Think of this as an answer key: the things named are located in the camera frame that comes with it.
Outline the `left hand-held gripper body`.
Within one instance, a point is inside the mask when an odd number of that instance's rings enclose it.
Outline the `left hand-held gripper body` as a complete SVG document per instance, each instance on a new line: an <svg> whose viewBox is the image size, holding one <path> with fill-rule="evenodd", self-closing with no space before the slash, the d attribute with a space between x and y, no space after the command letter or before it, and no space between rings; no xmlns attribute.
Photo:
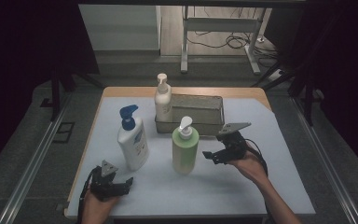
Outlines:
<svg viewBox="0 0 358 224"><path fill-rule="evenodd" d="M119 188L113 183L116 173L117 167L106 160L92 171L90 191L99 201L119 196Z"/></svg>

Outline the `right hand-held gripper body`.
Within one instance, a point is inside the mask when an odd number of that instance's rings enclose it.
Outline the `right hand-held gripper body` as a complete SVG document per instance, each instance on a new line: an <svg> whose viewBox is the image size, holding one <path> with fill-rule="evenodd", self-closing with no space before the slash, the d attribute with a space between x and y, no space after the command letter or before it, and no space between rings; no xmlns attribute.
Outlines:
<svg viewBox="0 0 358 224"><path fill-rule="evenodd" d="M228 123L218 132L218 141L225 146L229 161L242 159L248 149L240 130L249 127L251 122Z"/></svg>

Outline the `green bottle with white pump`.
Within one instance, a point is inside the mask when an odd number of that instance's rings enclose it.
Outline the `green bottle with white pump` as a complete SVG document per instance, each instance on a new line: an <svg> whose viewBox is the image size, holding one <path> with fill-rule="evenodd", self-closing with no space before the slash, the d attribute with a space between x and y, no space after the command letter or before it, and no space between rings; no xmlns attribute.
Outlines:
<svg viewBox="0 0 358 224"><path fill-rule="evenodd" d="M184 116L172 133L172 165L175 172L189 174L195 166L200 140L199 132L192 126L193 119Z"/></svg>

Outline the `white bottle with blue pump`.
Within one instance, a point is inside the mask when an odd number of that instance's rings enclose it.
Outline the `white bottle with blue pump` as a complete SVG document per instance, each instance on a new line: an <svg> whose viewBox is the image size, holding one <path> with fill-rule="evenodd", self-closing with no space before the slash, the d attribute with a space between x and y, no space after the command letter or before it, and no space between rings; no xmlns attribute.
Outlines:
<svg viewBox="0 0 358 224"><path fill-rule="evenodd" d="M119 110L122 121L117 134L117 142L131 171L139 170L149 155L143 120L132 116L137 109L137 105L128 105Z"/></svg>

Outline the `grey metal mesh basket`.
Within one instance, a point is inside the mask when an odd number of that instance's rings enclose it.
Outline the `grey metal mesh basket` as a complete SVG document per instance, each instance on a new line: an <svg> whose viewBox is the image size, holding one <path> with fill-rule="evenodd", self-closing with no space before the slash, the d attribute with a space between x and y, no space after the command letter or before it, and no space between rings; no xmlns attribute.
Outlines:
<svg viewBox="0 0 358 224"><path fill-rule="evenodd" d="M172 95L172 120L157 121L158 133L172 133L179 125L182 117L193 119L192 126L201 136L215 136L225 124L223 98L208 95Z"/></svg>

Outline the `cream pump bottle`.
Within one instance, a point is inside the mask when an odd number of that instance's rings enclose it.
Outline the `cream pump bottle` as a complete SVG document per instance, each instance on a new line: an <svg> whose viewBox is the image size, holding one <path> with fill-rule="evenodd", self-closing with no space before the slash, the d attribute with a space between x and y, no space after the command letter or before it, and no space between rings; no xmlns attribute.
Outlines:
<svg viewBox="0 0 358 224"><path fill-rule="evenodd" d="M156 120L168 122L172 120L172 87L167 83L164 73L158 74L158 86L155 93Z"/></svg>

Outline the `person's left hand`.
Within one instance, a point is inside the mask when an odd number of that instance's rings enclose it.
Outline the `person's left hand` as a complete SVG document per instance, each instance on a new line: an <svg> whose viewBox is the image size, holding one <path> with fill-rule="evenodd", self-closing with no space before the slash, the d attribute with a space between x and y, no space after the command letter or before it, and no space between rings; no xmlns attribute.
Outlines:
<svg viewBox="0 0 358 224"><path fill-rule="evenodd" d="M118 202L119 197L113 197L101 202L88 189L84 198L81 224L104 224L111 210Z"/></svg>

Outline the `person's right hand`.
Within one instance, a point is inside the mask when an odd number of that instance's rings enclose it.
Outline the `person's right hand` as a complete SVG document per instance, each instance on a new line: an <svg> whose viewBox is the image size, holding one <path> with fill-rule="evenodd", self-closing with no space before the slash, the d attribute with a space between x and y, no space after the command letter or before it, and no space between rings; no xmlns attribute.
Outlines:
<svg viewBox="0 0 358 224"><path fill-rule="evenodd" d="M242 159L230 161L229 164L237 168L243 176L257 186L261 186L269 180L260 160L252 152L247 151Z"/></svg>

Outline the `pale blue table mat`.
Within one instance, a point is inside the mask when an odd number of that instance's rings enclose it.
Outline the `pale blue table mat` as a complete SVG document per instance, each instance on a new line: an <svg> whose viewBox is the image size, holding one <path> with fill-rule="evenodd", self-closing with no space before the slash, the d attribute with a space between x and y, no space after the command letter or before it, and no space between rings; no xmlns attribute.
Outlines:
<svg viewBox="0 0 358 224"><path fill-rule="evenodd" d="M261 149L268 165L268 177L275 189L300 215L314 208L299 177L274 113L256 99L226 98L223 101L227 123L245 122L242 135ZM137 171L128 169L117 132L121 126L120 108L137 105L135 116L144 121L149 157ZM233 166L216 164L203 157L206 151L222 149L215 138L199 140L194 170L188 175L172 167L172 139L158 133L155 106L151 97L105 97L100 103L85 154L74 183L67 217L77 215L78 200L90 171L101 161L117 168L116 182L133 180L129 194L120 199L112 216L130 217L243 217L266 212L263 197L254 183Z"/></svg>

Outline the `white power strip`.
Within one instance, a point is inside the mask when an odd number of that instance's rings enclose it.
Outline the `white power strip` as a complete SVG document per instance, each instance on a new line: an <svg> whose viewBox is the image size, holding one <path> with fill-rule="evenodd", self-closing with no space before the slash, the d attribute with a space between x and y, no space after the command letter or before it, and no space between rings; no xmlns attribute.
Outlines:
<svg viewBox="0 0 358 224"><path fill-rule="evenodd" d="M274 71L269 77L268 77L268 80L270 82L278 79L279 77L283 76L284 75L284 71L281 70L281 69L277 69L276 71Z"/></svg>

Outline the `black metal stand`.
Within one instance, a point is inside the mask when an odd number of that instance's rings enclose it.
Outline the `black metal stand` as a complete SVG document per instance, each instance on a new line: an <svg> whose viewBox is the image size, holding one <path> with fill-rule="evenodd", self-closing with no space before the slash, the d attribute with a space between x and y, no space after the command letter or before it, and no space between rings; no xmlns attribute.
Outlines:
<svg viewBox="0 0 358 224"><path fill-rule="evenodd" d="M51 80L51 98L48 106L52 108L51 121L54 121L59 113L61 112L61 96L60 96L60 86L63 86L65 91L72 92L76 89L76 83L74 76L78 76L88 83L96 86L97 88L104 89L105 85L92 77L89 74L81 72L69 72L68 70L58 70L53 69L50 72Z"/></svg>
<svg viewBox="0 0 358 224"><path fill-rule="evenodd" d="M292 78L293 82L287 92L291 97L297 97L302 91L305 91L305 96L303 98L303 117L309 126L312 126L311 109L314 100L313 78L310 74L304 74L304 71L305 65L300 65L291 71L283 72L279 77L262 86L262 89L264 91L270 90Z"/></svg>

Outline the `aluminium floor rail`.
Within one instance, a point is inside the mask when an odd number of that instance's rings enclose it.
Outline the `aluminium floor rail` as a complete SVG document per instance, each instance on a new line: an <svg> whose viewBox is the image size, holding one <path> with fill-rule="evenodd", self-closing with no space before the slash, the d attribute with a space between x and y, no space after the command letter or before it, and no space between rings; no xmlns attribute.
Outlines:
<svg viewBox="0 0 358 224"><path fill-rule="evenodd" d="M339 177L333 163L330 161L325 148L315 132L314 128L309 125L303 113L305 110L303 109L301 103L296 98L291 98L291 102L296 109L296 113L298 119L300 120L306 134L308 135L311 144L316 151L317 157L322 165L325 175L337 196L337 200L345 213L347 220L350 224L358 224L358 209L356 204L354 203L351 195L349 194L347 188L344 186L341 178Z"/></svg>
<svg viewBox="0 0 358 224"><path fill-rule="evenodd" d="M12 191L1 215L0 224L13 224L17 214L19 213L21 206L28 194L30 187L32 186L35 176L40 169L40 166L45 159L48 149L52 143L54 135L58 131L67 107L71 102L72 93L66 93L61 102L61 110L58 112L56 118L49 123L47 130L45 131L42 140L37 145L37 148L29 160L24 172L21 175L16 187Z"/></svg>

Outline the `white metal desk frame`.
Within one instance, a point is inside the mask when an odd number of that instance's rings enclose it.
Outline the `white metal desk frame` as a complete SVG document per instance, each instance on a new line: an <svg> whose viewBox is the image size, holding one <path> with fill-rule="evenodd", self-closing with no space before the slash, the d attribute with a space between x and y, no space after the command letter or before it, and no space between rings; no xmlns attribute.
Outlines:
<svg viewBox="0 0 358 224"><path fill-rule="evenodd" d="M245 53L248 61L253 69L255 75L260 75L261 70L254 56L255 43L258 38L266 9L262 8L261 12L256 19L245 18L189 18L188 6L184 6L183 17L183 41L181 47L181 63L180 71L182 74L187 72L188 59L187 59L187 33L189 31L194 32L219 32L219 33L250 33L250 44L245 46Z"/></svg>

